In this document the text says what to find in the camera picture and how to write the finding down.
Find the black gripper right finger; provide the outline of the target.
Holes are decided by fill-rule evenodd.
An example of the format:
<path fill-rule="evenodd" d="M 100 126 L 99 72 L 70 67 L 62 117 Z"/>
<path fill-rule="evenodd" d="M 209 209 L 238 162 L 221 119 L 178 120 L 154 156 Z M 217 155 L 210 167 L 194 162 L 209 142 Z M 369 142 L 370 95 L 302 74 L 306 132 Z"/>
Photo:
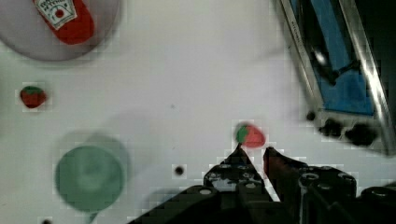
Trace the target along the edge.
<path fill-rule="evenodd" d="M 347 211 L 356 196 L 352 175 L 331 166 L 313 166 L 268 147 L 263 169 L 280 201 L 298 224 L 357 224 Z"/>

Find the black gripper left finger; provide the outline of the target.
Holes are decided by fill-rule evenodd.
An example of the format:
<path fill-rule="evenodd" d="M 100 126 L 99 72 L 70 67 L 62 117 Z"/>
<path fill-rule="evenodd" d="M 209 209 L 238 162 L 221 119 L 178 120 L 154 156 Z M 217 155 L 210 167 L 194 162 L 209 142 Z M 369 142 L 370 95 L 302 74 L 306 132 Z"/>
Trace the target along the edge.
<path fill-rule="evenodd" d="M 209 219 L 212 224 L 264 224 L 262 205 L 271 198 L 241 144 L 205 174 L 204 185 L 220 196 L 220 209 Z"/>

